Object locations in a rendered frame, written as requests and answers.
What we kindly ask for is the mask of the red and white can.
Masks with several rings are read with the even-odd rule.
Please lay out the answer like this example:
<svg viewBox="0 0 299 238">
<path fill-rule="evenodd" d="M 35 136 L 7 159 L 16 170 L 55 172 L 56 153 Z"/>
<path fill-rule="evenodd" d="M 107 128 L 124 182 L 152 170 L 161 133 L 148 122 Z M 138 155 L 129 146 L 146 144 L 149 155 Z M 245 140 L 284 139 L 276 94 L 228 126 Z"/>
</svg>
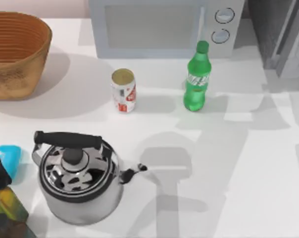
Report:
<svg viewBox="0 0 299 238">
<path fill-rule="evenodd" d="M 114 105 L 121 113 L 131 112 L 136 105 L 136 81 L 133 72 L 120 68 L 111 76 Z"/>
</svg>

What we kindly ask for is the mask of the pale microwave oven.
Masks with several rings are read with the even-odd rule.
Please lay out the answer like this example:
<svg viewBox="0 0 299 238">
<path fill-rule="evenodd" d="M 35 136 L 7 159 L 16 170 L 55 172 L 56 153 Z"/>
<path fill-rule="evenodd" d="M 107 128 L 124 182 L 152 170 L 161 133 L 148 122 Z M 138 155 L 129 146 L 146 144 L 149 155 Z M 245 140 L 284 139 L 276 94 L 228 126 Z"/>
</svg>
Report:
<svg viewBox="0 0 299 238">
<path fill-rule="evenodd" d="M 197 43 L 209 43 L 212 59 L 232 54 L 245 0 L 88 0 L 97 55 L 104 59 L 187 59 Z M 234 19 L 219 24 L 215 13 L 231 8 Z M 215 44 L 220 29 L 230 39 Z"/>
</svg>

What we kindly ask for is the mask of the light blue flat object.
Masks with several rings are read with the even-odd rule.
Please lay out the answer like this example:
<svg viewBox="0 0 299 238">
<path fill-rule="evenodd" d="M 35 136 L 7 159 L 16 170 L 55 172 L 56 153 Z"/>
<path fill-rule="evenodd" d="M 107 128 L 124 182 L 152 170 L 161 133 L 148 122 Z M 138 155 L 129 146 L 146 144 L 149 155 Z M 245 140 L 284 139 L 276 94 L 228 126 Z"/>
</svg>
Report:
<svg viewBox="0 0 299 238">
<path fill-rule="evenodd" d="M 22 154 L 22 150 L 19 146 L 16 145 L 0 146 L 1 163 L 12 180 L 14 180 L 17 174 L 19 162 L 21 159 L 21 154 Z"/>
</svg>

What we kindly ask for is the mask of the brown wicker basket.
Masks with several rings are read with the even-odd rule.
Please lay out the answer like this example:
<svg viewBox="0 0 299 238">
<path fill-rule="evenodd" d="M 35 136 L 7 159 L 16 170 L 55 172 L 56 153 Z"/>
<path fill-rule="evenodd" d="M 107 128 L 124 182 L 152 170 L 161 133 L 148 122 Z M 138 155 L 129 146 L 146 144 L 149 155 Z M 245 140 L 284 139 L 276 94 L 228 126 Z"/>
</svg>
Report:
<svg viewBox="0 0 299 238">
<path fill-rule="evenodd" d="M 36 16 L 0 11 L 0 100 L 30 96 L 39 83 L 52 30 Z"/>
</svg>

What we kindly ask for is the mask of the yellow green bottle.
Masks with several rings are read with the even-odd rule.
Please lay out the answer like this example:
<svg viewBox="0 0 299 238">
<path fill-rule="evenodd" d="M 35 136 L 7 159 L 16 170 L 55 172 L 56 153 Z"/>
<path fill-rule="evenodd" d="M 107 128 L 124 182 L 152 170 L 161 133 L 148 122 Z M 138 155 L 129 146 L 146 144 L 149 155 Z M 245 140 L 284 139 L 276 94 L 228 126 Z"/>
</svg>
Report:
<svg viewBox="0 0 299 238">
<path fill-rule="evenodd" d="M 29 213 L 10 187 L 0 189 L 0 238 L 38 238 L 27 225 Z"/>
</svg>

